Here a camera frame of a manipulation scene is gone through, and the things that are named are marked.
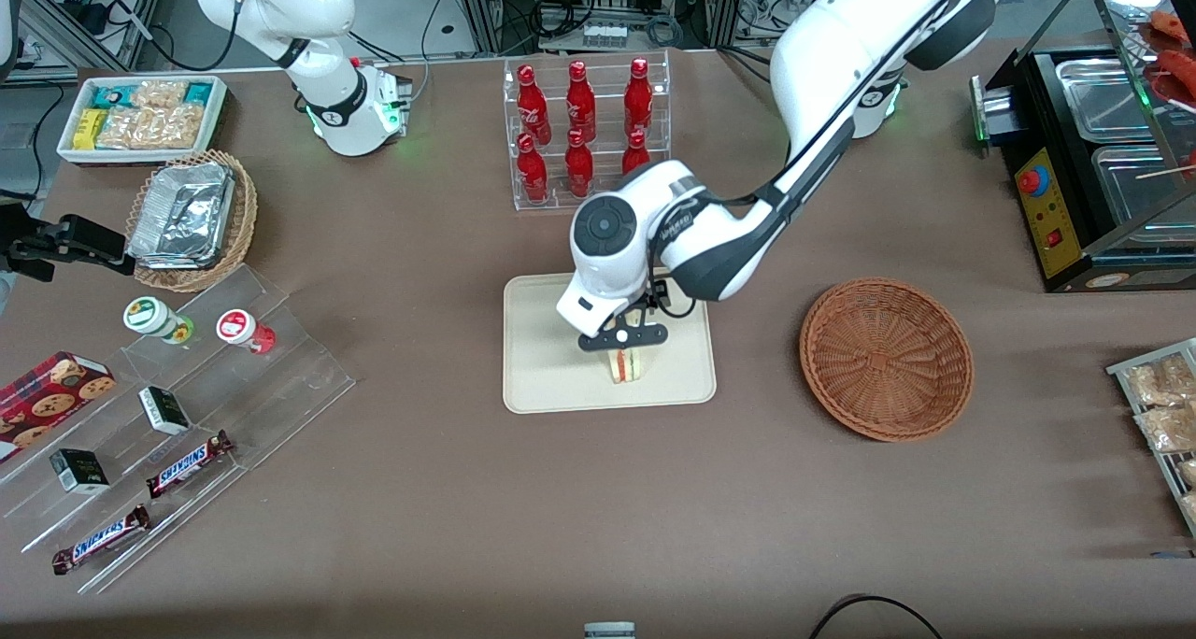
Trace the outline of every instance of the small black box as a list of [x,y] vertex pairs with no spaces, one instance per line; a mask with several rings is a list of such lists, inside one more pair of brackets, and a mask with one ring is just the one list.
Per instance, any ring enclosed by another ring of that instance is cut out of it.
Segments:
[[138,397],[141,398],[141,409],[146,412],[150,426],[154,430],[166,436],[182,436],[191,426],[183,406],[178,404],[178,398],[170,391],[151,384],[138,392]]
[[62,488],[75,494],[99,494],[108,489],[108,477],[99,468],[99,460],[86,450],[63,448],[50,455],[50,465]]

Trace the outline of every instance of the beige tray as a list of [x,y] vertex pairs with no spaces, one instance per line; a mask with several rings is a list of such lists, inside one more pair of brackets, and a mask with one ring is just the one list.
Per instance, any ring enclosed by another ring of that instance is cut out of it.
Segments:
[[[520,276],[502,293],[502,401],[515,414],[702,403],[714,396],[714,353],[706,304],[683,320],[653,315],[669,341],[645,347],[643,377],[615,384],[605,352],[578,347],[578,331],[556,315],[570,274]],[[689,298],[669,281],[670,309]]]

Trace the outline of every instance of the cookie box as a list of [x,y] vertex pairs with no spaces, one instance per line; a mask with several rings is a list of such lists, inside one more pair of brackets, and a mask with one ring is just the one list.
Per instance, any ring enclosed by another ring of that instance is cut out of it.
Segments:
[[115,385],[103,364],[59,352],[0,389],[0,463]]

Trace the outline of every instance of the snickers bar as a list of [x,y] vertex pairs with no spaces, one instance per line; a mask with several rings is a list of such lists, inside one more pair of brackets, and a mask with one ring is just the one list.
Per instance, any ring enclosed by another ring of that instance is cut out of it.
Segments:
[[193,450],[183,460],[176,461],[166,470],[146,481],[150,486],[150,498],[157,499],[166,493],[172,486],[183,482],[195,471],[205,468],[209,462],[232,450],[234,444],[228,440],[228,434],[221,428],[219,433],[206,439],[203,445]]
[[145,506],[133,509],[133,512],[114,522],[106,528],[92,534],[86,541],[80,541],[74,548],[65,548],[54,554],[54,573],[62,576],[73,567],[81,565],[87,558],[109,548],[121,538],[136,531],[150,529],[150,512]]

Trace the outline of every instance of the red button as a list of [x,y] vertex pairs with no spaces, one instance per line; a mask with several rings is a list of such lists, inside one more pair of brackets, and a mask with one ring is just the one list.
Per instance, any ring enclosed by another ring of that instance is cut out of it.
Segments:
[[1042,184],[1042,181],[1043,179],[1038,176],[1038,172],[1033,170],[1023,172],[1021,176],[1018,177],[1018,190],[1030,195],[1030,193],[1038,190],[1038,184]]

